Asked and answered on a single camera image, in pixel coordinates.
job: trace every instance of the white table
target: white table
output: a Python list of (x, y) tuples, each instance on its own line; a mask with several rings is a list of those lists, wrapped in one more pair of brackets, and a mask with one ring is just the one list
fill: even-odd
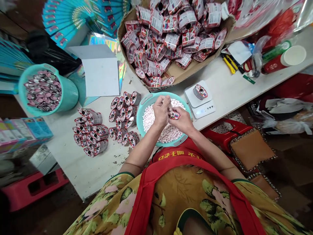
[[(186, 100), (184, 89), (198, 80), (205, 80), (213, 95), (216, 112), (200, 119), (193, 117), (194, 126), (201, 130), (313, 64), (313, 48), (310, 45), (312, 37), (313, 29), (310, 28), (302, 33), (298, 40), (298, 44), (307, 49), (307, 59), (303, 63), (266, 76), (261, 75), (254, 85), (245, 80), (239, 71), (231, 75), (226, 64), (218, 57), (192, 77), (165, 91), (173, 92)], [(149, 93), (128, 68), (125, 73), (122, 92), (130, 93), (135, 90), (143, 96)], [(87, 108), (101, 112), (104, 117), (103, 124), (108, 127), (114, 126), (108, 121), (112, 99), (113, 97), (100, 97), (87, 106)], [(47, 143), (47, 146), (79, 196), (84, 199), (100, 190), (104, 183), (119, 171), (131, 148), (123, 147), (110, 140), (109, 147), (104, 153), (95, 158), (87, 157), (83, 149), (78, 147), (73, 140), (72, 127), (75, 125), (74, 119), (76, 117), (79, 117), (77, 109), (45, 117), (54, 134), (54, 138)], [(130, 128), (130, 130), (133, 129), (138, 132), (136, 127)]]

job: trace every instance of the red plastic stool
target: red plastic stool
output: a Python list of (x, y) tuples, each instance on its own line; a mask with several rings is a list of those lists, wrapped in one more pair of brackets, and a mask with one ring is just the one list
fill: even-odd
[[(227, 123), (231, 124), (233, 129), (226, 132), (226, 133), (223, 133), (223, 134), (219, 134), (217, 132), (210, 130), (210, 128), (212, 128), (218, 124), (221, 124), (222, 122), (227, 122)], [(219, 121), (213, 123), (212, 125), (206, 127), (205, 129), (203, 129), (201, 131), (201, 133), (205, 137), (213, 140), (217, 145), (221, 146), (221, 148), (223, 150), (225, 150), (227, 153), (231, 153), (231, 150), (229, 148), (229, 142), (233, 138), (238, 136), (237, 133), (243, 134), (243, 133), (251, 130), (252, 128), (253, 127), (247, 126), (246, 124), (243, 124), (243, 123), (238, 122), (238, 121), (234, 121), (234, 120), (230, 120), (230, 119), (226, 119), (226, 118), (221, 118)]]
[(22, 180), (2, 188), (10, 200), (10, 211), (17, 211), (52, 191), (68, 183), (63, 176), (63, 171), (58, 169), (47, 175), (40, 172), (34, 173)]

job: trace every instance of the digital scale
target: digital scale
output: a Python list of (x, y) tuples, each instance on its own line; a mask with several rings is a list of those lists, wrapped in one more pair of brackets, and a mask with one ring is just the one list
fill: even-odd
[[(202, 86), (206, 92), (208, 93), (208, 97), (204, 98), (203, 100), (200, 100), (196, 97), (196, 95), (193, 93), (193, 89), (196, 86), (196, 84), (199, 84)], [(204, 117), (208, 114), (214, 113), (216, 111), (215, 104), (213, 101), (212, 94), (206, 85), (205, 81), (201, 80), (197, 82), (196, 84), (186, 88), (184, 90), (185, 96), (188, 99), (189, 106), (195, 116), (196, 119), (199, 119), (201, 117)]]

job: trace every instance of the pink plastic stool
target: pink plastic stool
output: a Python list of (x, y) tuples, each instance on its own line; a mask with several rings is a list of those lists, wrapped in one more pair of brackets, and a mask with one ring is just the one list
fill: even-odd
[(63, 171), (58, 169), (45, 176), (40, 172), (34, 173), (2, 188), (2, 191), (8, 196), (11, 204), (10, 211), (13, 212), (37, 201), (68, 182), (69, 180), (64, 178)]

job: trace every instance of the brown cushion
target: brown cushion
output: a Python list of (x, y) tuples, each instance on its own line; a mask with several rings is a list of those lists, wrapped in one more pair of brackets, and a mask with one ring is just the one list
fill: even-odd
[(247, 135), (238, 137), (238, 140), (232, 140), (230, 146), (246, 170), (251, 170), (259, 162), (275, 156), (259, 130), (253, 130)]
[(275, 200), (279, 197), (278, 193), (270, 186), (270, 184), (262, 175), (258, 175), (250, 181), (258, 186), (263, 192), (265, 192), (270, 199)]

